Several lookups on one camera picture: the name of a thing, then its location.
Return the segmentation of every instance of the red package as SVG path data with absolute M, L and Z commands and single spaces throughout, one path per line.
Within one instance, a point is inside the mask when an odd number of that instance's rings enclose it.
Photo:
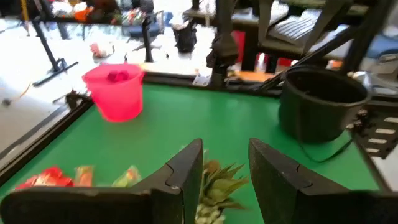
M 16 187 L 16 189 L 19 190 L 32 186 L 71 187 L 73 186 L 73 181 L 71 178 L 64 176 L 59 167 L 53 166 L 45 169 L 41 174 L 31 177 L 25 183 Z

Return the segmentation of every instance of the pineapple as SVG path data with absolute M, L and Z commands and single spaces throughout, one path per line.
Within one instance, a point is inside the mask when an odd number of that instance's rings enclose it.
M 249 180 L 247 177 L 233 179 L 243 165 L 232 169 L 233 166 L 221 169 L 217 160 L 204 164 L 195 224 L 222 224 L 225 216 L 221 212 L 225 208 L 244 209 L 229 196 Z

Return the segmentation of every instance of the food package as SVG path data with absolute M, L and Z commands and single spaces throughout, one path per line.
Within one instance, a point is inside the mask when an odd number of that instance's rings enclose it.
M 79 166 L 76 168 L 75 187 L 93 186 L 93 166 Z
M 138 173 L 138 169 L 135 166 L 131 166 L 125 173 L 116 179 L 112 187 L 131 187 L 141 180 L 141 176 Z
M 71 187 L 73 186 L 73 181 L 71 178 L 64 176 L 62 170 L 59 167 L 53 166 L 45 169 L 39 175 L 34 175 L 25 183 L 16 187 L 16 190 L 33 186 Z
M 107 41 L 90 44 L 90 50 L 94 58 L 106 58 L 114 53 L 114 45 Z

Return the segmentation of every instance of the orange object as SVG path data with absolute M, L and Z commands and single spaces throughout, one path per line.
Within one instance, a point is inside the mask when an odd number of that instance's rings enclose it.
M 74 184 L 76 187 L 92 187 L 93 186 L 93 166 L 77 167 Z
M 274 77 L 274 74 L 271 73 L 264 73 L 264 72 L 245 72 L 245 71 L 237 71 L 235 74 L 246 81 L 257 81 L 257 82 L 264 82 L 269 78 Z
M 85 10 L 75 12 L 75 19 L 80 22 L 86 22 L 86 18 L 92 10 L 93 10 L 93 8 L 90 7 L 90 8 L 86 8 Z
M 333 68 L 332 69 L 339 69 L 343 65 L 343 62 L 340 60 L 333 60 Z

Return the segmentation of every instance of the bucket handle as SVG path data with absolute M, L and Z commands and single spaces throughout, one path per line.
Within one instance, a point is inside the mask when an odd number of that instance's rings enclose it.
M 303 141 L 301 138 L 301 127 L 302 127 L 301 120 L 302 120 L 302 115 L 303 115 L 303 106 L 302 105 L 303 105 L 302 103 L 298 104 L 298 119 L 296 121 L 297 122 L 296 136 L 297 136 L 297 141 L 300 146 L 300 149 L 304 153 L 305 157 L 307 157 L 312 162 L 322 163 L 322 162 L 330 161 L 330 160 L 334 159 L 335 157 L 339 156 L 341 153 L 345 152 L 348 149 L 348 146 L 350 146 L 351 143 L 354 141 L 354 139 L 352 137 L 350 137 L 348 142 L 343 144 L 343 146 L 341 146 L 335 153 L 333 153 L 331 156 L 327 157 L 326 159 L 317 160 L 317 159 L 314 159 L 312 156 L 310 156 L 310 154 L 305 150 L 305 148 L 303 146 Z

